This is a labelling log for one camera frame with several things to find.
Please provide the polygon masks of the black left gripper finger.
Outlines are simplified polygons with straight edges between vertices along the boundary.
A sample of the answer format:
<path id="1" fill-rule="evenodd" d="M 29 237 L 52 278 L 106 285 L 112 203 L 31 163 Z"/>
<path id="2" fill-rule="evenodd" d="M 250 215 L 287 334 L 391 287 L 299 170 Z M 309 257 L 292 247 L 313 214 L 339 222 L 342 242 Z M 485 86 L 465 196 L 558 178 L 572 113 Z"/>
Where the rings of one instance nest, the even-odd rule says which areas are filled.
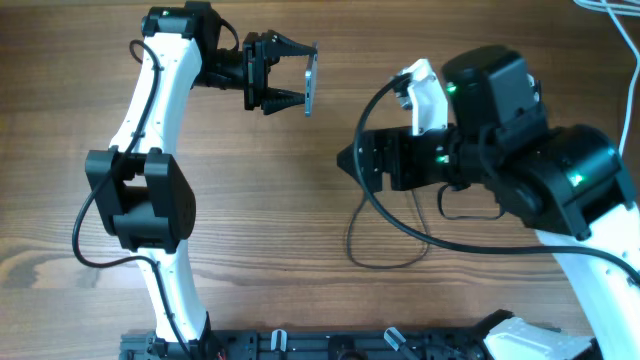
<path id="1" fill-rule="evenodd" d="M 264 115 L 271 115 L 289 107 L 303 105 L 305 95 L 302 93 L 267 88 L 261 99 L 261 109 Z"/>
<path id="2" fill-rule="evenodd" d="M 269 58 L 314 56 L 317 49 L 313 46 L 297 43 L 274 31 L 267 31 L 267 56 Z"/>

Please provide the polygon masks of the blue screen smartphone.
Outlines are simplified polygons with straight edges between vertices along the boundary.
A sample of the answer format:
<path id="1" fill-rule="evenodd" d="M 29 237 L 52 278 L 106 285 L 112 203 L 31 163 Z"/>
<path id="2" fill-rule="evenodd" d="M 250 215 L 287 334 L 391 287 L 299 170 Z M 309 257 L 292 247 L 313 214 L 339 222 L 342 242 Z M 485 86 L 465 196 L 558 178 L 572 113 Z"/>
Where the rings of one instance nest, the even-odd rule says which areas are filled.
<path id="1" fill-rule="evenodd" d="M 314 41 L 312 47 L 315 50 L 310 55 L 305 70 L 305 116 L 311 117 L 313 111 L 314 96 L 316 90 L 317 68 L 318 68 L 318 42 Z"/>

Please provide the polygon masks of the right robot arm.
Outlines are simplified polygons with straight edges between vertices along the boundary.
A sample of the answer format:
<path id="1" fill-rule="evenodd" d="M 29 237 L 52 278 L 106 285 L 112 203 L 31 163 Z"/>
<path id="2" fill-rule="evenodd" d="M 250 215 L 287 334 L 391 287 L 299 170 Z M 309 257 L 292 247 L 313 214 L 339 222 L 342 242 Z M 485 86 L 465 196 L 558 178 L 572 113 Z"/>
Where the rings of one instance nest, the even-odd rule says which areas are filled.
<path id="1" fill-rule="evenodd" d="M 338 166 L 374 200 L 389 178 L 395 191 L 480 184 L 500 209 L 532 229 L 568 278 L 593 337 L 584 343 L 516 330 L 501 320 L 481 338 L 491 357 L 601 359 L 639 355 L 639 207 L 622 155 L 600 130 L 550 127 L 541 86 L 525 59 L 502 45 L 448 61 L 426 60 L 386 85 L 411 110 L 408 127 L 370 130 L 364 122 Z"/>

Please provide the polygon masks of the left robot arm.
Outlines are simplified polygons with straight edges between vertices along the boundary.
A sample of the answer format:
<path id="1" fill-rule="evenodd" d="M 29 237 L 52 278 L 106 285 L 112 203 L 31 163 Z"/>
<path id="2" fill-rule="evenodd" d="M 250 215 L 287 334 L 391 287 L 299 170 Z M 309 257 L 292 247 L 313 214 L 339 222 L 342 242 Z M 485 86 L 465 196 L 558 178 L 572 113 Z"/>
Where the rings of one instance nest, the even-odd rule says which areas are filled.
<path id="1" fill-rule="evenodd" d="M 122 355 L 221 359 L 188 256 L 196 218 L 193 190 L 175 158 L 190 92 L 239 90 L 247 110 L 270 115 L 303 106 L 315 95 L 318 47 L 269 30 L 220 46 L 230 24 L 208 2 L 154 7 L 130 42 L 140 74 L 127 114 L 109 146 L 89 152 L 85 173 L 106 232 L 140 267 L 156 315 L 142 338 L 125 337 Z"/>

